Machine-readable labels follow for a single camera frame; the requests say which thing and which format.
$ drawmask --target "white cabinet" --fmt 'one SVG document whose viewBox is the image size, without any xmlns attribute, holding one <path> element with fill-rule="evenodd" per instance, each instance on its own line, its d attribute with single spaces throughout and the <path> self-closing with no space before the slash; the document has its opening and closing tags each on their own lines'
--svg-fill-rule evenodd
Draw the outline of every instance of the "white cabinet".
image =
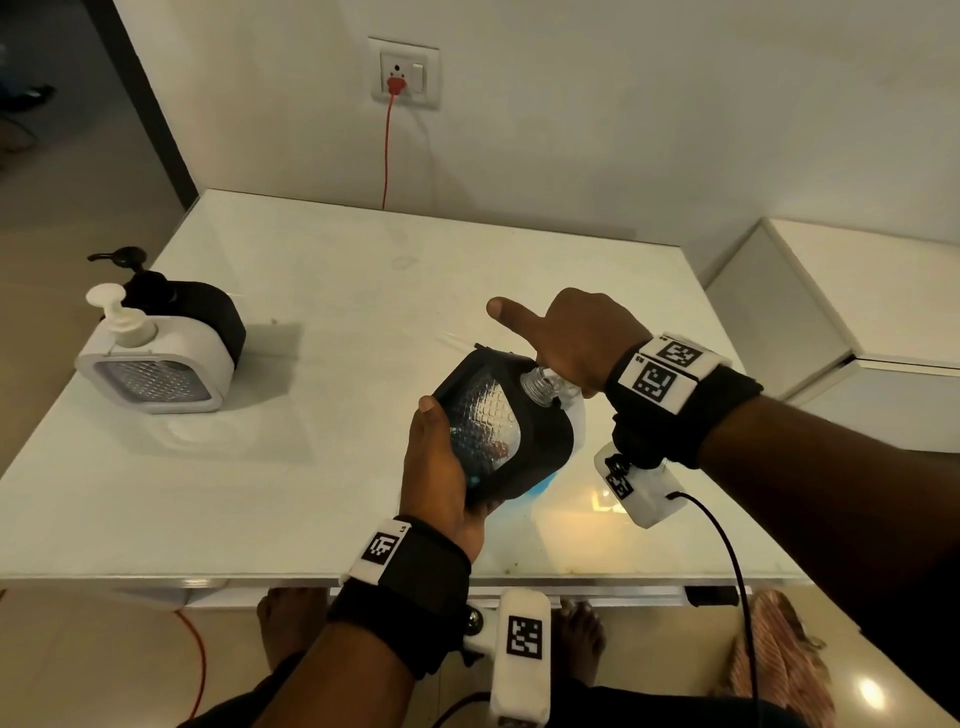
<svg viewBox="0 0 960 728">
<path fill-rule="evenodd" d="M 960 246 L 764 220 L 707 295 L 768 395 L 960 452 Z"/>
</svg>

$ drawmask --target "wrist strap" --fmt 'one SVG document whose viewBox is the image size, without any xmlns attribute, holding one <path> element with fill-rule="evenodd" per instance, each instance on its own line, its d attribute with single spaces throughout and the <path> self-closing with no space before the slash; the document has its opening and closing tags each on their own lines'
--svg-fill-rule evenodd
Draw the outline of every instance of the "wrist strap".
<svg viewBox="0 0 960 728">
<path fill-rule="evenodd" d="M 374 633 L 420 680 L 463 644 L 470 562 L 429 524 L 397 516 L 377 528 L 327 620 Z"/>
<path fill-rule="evenodd" d="M 763 391 L 754 379 L 735 372 L 730 360 L 674 334 L 631 347 L 613 367 L 604 393 L 617 411 L 621 441 L 625 432 L 649 448 L 697 468 L 697 452 L 709 432 L 736 407 Z M 630 449 L 617 449 L 634 460 Z"/>
</svg>

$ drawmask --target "red power cord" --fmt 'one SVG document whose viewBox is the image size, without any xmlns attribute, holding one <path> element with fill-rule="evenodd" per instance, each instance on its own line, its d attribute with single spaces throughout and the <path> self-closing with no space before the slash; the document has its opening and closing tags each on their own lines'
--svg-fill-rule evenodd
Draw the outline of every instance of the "red power cord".
<svg viewBox="0 0 960 728">
<path fill-rule="evenodd" d="M 197 647 L 200 649 L 200 688 L 197 690 L 197 699 L 193 701 L 193 710 L 190 711 L 190 717 L 187 719 L 193 720 L 197 716 L 197 709 L 200 708 L 200 701 L 204 699 L 204 688 L 206 687 L 206 649 L 204 648 L 204 641 L 200 637 L 200 632 L 193 626 L 193 622 L 187 619 L 179 609 L 176 610 L 174 614 L 177 615 L 180 621 L 186 625 L 186 628 L 190 630 L 190 634 L 193 635 L 193 639 L 197 641 Z"/>
<path fill-rule="evenodd" d="M 383 202 L 380 203 L 380 209 L 387 208 L 387 182 L 390 181 L 390 112 L 394 108 L 394 99 L 406 87 L 407 82 L 397 76 L 387 79 L 390 103 L 387 105 L 387 132 L 383 137 Z"/>
</svg>

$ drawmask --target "left hand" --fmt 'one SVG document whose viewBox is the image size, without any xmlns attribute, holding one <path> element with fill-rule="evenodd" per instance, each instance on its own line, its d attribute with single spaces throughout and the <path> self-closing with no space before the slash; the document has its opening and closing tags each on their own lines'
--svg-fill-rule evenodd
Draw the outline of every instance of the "left hand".
<svg viewBox="0 0 960 728">
<path fill-rule="evenodd" d="M 467 509 L 467 479 L 450 446 L 450 422 L 432 397 L 421 397 L 403 458 L 400 515 L 425 521 L 464 550 L 471 563 L 483 547 L 484 521 L 499 503 Z"/>
</svg>

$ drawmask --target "wall outlet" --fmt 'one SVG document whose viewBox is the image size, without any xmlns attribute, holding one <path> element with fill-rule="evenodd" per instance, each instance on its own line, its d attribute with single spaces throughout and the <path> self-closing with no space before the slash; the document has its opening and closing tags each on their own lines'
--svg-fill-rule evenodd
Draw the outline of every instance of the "wall outlet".
<svg viewBox="0 0 960 728">
<path fill-rule="evenodd" d="M 370 92 L 377 101 L 390 101 L 387 79 L 398 76 L 407 87 L 397 103 L 435 109 L 440 105 L 440 51 L 422 45 L 394 43 L 369 37 Z"/>
</svg>

